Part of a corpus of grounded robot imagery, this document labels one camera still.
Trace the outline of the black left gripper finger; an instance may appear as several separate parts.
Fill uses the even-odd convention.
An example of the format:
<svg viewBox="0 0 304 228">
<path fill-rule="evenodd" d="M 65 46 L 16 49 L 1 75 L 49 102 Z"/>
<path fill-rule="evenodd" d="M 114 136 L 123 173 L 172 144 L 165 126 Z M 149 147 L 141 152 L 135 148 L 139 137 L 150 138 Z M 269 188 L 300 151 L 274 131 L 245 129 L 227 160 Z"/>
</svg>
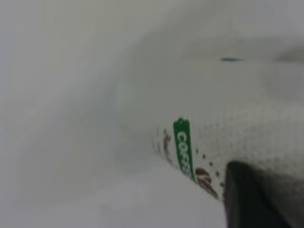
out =
<svg viewBox="0 0 304 228">
<path fill-rule="evenodd" d="M 289 228 L 261 187 L 256 172 L 232 161 L 226 166 L 224 205 L 228 228 Z"/>
</svg>

